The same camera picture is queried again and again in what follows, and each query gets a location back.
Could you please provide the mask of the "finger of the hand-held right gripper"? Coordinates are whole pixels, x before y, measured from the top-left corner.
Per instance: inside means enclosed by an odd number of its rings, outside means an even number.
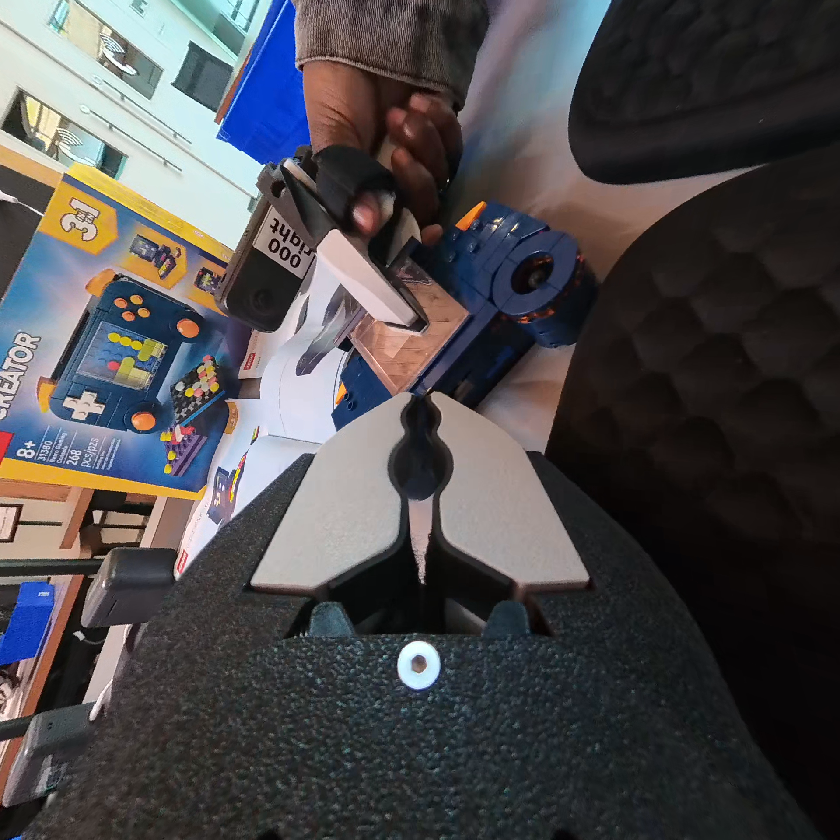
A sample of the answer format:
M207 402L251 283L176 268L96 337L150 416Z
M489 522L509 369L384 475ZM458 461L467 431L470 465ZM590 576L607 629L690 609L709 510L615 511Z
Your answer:
M340 228L330 230L318 243L318 263L325 265L374 320L395 328L422 332L425 314L413 296L385 276L373 260L369 241Z

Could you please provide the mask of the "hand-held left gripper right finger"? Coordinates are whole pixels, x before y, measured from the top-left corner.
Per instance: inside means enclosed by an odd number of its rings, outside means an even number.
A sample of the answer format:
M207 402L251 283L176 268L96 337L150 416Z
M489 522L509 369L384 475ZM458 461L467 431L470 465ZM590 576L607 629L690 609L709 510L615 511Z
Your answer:
M450 397L430 401L451 461L437 494L445 545L517 594L584 589L590 575L525 449Z

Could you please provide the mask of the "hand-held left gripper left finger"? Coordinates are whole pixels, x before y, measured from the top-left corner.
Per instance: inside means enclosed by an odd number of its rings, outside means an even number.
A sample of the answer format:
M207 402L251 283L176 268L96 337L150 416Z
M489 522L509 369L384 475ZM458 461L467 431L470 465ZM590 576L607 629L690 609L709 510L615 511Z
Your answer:
M319 448L253 573L254 590L322 593L403 545L408 511L392 457L411 401L394 396Z

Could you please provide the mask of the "transparent brick window panel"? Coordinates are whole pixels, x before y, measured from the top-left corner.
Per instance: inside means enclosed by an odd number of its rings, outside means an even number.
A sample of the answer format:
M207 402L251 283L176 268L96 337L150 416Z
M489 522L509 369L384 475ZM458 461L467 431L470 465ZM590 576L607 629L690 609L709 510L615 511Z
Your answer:
M395 327L365 314L350 331L350 341L390 396L412 389L456 333L469 311L411 257L390 268L399 291L409 291L423 310L417 329Z

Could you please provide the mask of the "dark blue brick console model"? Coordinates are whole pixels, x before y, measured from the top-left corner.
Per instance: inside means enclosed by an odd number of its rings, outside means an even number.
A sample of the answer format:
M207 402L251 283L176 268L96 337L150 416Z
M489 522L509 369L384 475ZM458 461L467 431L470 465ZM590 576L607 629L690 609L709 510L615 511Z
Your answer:
M411 257L469 311L467 324L406 391L440 392L476 408L532 346L574 344L597 295L597 281L577 241L545 223L488 203L467 231L456 226ZM332 412L336 430L386 402L389 395L353 349Z

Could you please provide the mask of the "person's right forearm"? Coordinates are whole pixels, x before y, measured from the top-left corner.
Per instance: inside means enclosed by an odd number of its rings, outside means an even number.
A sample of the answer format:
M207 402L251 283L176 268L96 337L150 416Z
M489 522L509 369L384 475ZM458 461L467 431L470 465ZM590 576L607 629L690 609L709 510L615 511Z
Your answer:
M330 61L443 93L461 110L485 40L484 1L299 1L296 64Z

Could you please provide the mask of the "person's right hand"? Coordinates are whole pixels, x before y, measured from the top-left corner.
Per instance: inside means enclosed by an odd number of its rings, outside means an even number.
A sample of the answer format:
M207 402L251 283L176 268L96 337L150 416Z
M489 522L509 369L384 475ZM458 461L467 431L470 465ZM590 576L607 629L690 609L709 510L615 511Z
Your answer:
M464 149L451 97L326 60L307 63L302 79L313 151L337 144L375 156L388 141L404 204L422 227L423 244L436 244L443 234L435 223L439 194Z

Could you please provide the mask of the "yellow blue brick set box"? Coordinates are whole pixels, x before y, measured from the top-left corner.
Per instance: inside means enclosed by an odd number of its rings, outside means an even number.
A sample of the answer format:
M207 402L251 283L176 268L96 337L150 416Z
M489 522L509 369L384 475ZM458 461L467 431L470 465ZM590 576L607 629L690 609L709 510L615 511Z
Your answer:
M199 498L247 338L214 301L232 255L73 164L2 296L2 479Z

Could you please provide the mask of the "large blue plastic bin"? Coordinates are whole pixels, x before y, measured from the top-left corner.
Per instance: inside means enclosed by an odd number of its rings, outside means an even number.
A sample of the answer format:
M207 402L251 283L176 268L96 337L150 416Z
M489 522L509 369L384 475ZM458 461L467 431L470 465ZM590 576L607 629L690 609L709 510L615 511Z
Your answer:
M309 143L295 20L293 2L270 3L217 111L217 137L259 164L277 164Z

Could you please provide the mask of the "black power adapter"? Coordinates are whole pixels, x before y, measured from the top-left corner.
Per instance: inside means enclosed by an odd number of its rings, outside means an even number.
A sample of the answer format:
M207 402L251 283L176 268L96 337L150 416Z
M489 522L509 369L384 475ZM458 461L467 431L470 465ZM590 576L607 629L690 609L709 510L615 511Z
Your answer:
M116 548L87 590L80 624L85 628L147 623L172 589L174 549Z
M94 702L47 710L35 715L3 792L3 807L43 798L64 780L70 763L82 755L96 730Z

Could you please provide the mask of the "wooden table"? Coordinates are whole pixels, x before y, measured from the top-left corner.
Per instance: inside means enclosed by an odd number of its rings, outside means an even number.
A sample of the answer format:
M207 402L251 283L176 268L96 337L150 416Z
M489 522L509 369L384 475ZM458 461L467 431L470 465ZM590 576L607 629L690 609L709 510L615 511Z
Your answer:
M13 541L2 544L2 558L15 561L80 558L84 552L79 533L91 498L90 489L3 479L2 503L19 503L23 508ZM52 579L56 596L45 638L38 656L25 660L18 669L21 685L13 710L20 718L29 718L37 711L82 581L79 575L66 574Z

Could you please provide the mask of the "black pole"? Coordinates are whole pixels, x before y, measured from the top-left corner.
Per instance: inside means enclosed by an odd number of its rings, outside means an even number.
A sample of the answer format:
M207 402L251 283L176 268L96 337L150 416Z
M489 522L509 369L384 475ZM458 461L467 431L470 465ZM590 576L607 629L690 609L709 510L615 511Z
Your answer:
M8 584L17 578L49 578L62 575L91 576L96 574L103 559L11 559L1 560L1 582Z

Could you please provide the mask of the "small blue plastic bin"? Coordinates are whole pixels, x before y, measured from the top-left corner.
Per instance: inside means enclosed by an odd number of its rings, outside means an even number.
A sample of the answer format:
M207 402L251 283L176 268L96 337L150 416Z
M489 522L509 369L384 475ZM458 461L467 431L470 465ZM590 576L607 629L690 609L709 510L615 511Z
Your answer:
M1 666L36 658L47 633L56 588L45 581L22 583L1 638Z

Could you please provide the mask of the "large black wall panel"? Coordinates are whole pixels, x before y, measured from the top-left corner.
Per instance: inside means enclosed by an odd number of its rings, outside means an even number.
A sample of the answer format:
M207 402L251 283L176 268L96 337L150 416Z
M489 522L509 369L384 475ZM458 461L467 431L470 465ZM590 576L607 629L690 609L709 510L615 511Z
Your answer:
M52 198L61 174L35 166L32 172L1 164L1 295L14 277L21 259Z

